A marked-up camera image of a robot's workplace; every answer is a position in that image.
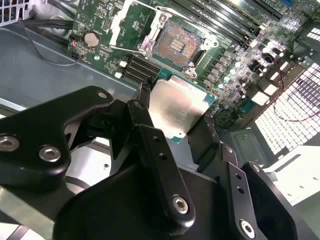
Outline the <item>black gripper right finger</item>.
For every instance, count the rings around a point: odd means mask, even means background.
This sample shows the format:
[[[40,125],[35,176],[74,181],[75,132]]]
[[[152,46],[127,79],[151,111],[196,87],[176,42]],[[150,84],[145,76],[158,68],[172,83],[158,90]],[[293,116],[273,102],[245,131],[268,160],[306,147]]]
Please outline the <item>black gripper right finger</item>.
[[[187,133],[199,169],[187,179],[195,206],[193,228],[213,240],[297,240],[299,217],[276,185],[252,162],[238,165],[235,151],[221,142],[201,117]]]

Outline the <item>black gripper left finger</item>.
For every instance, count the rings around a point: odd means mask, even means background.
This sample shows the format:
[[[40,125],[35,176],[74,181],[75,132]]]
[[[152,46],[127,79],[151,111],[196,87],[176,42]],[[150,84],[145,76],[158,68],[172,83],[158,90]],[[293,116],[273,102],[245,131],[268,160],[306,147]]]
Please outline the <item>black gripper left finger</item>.
[[[110,140],[112,156],[128,161],[137,151],[156,206],[173,229],[186,230],[196,212],[164,133],[139,100],[123,103],[87,86],[0,121],[0,184],[24,204],[54,219],[65,204],[71,152],[91,138]]]

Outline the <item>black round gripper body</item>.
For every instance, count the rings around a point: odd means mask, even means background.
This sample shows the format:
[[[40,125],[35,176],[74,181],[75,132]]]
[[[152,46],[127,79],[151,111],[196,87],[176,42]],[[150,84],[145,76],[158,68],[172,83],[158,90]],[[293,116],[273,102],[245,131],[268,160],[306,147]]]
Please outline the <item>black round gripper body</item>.
[[[217,183],[180,169],[195,207],[194,224],[182,240],[230,240],[227,211]],[[142,168],[133,164],[73,197],[58,214],[55,240],[171,240],[160,202]]]

